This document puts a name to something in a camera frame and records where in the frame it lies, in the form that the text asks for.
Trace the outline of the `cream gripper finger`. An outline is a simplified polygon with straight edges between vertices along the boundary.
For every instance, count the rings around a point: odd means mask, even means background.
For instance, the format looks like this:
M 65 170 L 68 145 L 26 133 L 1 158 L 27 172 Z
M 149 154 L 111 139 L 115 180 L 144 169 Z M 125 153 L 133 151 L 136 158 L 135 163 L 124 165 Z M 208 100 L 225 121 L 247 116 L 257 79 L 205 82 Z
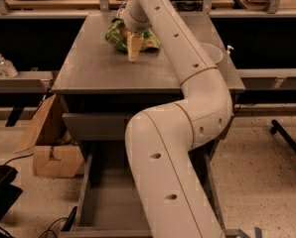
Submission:
M 144 38 L 142 34 L 132 33 L 127 38 L 127 51 L 130 61 L 136 61 L 139 57 Z

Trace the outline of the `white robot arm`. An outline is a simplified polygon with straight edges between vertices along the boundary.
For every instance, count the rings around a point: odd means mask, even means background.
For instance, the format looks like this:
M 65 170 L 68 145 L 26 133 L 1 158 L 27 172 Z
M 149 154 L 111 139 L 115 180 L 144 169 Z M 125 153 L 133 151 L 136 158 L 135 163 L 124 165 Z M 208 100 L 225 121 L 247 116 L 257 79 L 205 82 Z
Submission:
M 130 0 L 126 26 L 150 24 L 184 98 L 140 111 L 129 121 L 129 166 L 153 238 L 225 238 L 189 152 L 215 139 L 232 114 L 229 90 L 170 0 Z

